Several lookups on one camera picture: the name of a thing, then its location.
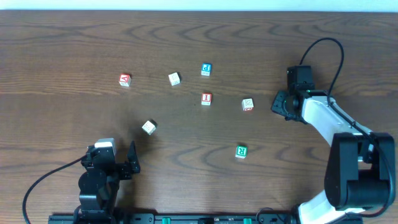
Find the red letter I block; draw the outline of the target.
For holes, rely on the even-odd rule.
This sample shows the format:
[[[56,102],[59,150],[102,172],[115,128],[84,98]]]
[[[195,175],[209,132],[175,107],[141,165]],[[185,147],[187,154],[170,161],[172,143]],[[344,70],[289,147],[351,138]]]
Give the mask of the red letter I block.
[[[205,106],[211,105],[212,94],[211,93],[203,93],[201,95],[201,104]]]

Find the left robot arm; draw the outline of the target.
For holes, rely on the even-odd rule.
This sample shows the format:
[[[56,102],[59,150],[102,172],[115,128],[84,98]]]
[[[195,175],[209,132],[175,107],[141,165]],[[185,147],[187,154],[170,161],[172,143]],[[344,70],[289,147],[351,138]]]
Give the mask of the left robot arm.
[[[113,138],[100,139],[88,146],[81,160],[86,172],[78,181],[80,206],[73,214],[73,223],[120,223],[123,213],[115,209],[119,184],[141,171],[135,142],[130,144],[127,161],[117,163]]]

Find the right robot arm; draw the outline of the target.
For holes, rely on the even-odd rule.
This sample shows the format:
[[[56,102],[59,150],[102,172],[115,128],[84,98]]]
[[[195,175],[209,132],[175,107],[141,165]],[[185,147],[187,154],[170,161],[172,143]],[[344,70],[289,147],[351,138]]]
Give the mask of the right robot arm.
[[[391,135],[360,125],[321,90],[280,90],[271,110],[287,121],[312,125],[330,146],[323,191],[293,208],[285,223],[362,223],[393,204]]]

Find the tilted plain wooden block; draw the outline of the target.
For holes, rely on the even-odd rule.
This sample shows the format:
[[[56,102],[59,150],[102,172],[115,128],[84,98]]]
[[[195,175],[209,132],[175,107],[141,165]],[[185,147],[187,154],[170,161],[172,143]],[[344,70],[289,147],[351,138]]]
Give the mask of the tilted plain wooden block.
[[[142,129],[148,134],[151,135],[157,128],[156,123],[153,120],[148,120],[142,125]]]

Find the wooden block red side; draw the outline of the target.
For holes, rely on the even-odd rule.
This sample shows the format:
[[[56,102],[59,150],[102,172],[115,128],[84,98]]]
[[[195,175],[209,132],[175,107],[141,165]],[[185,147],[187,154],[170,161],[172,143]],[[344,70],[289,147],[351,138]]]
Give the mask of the wooden block red side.
[[[254,103],[252,98],[246,98],[242,100],[243,111],[251,111],[254,108]]]

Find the green letter R block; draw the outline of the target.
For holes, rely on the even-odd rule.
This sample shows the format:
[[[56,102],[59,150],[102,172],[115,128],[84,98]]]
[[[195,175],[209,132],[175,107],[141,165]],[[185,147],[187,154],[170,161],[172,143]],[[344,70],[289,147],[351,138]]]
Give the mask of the green letter R block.
[[[248,154],[248,148],[246,146],[237,146],[235,157],[239,159],[245,159]]]

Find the red letter A block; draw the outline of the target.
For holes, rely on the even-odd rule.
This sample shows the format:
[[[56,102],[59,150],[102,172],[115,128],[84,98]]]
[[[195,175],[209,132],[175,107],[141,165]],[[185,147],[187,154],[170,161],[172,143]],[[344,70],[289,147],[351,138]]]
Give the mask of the red letter A block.
[[[126,74],[126,73],[120,74],[120,76],[119,76],[119,84],[121,86],[130,87],[131,86],[131,75],[130,74]]]

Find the plain wooden block top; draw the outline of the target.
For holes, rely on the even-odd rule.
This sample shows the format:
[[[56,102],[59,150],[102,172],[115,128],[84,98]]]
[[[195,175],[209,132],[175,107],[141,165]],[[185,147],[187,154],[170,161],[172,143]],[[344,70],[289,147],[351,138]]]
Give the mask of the plain wooden block top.
[[[169,82],[172,86],[180,84],[180,76],[177,72],[171,73],[168,75],[169,77]]]

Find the blue letter P block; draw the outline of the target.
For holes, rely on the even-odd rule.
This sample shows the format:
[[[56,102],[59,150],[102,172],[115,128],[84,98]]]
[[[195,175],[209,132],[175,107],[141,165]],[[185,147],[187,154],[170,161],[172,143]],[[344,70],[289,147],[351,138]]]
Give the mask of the blue letter P block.
[[[211,74],[212,64],[210,63],[203,63],[201,65],[201,75],[209,77]]]

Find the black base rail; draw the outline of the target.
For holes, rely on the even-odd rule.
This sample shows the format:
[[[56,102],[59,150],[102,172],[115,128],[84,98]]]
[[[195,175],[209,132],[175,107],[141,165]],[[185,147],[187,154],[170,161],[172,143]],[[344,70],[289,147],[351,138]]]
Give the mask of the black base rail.
[[[80,215],[51,215],[48,224],[67,223],[117,223],[117,224],[283,224],[285,214],[263,213],[250,215],[154,215],[151,213],[121,214],[110,220],[89,219]]]

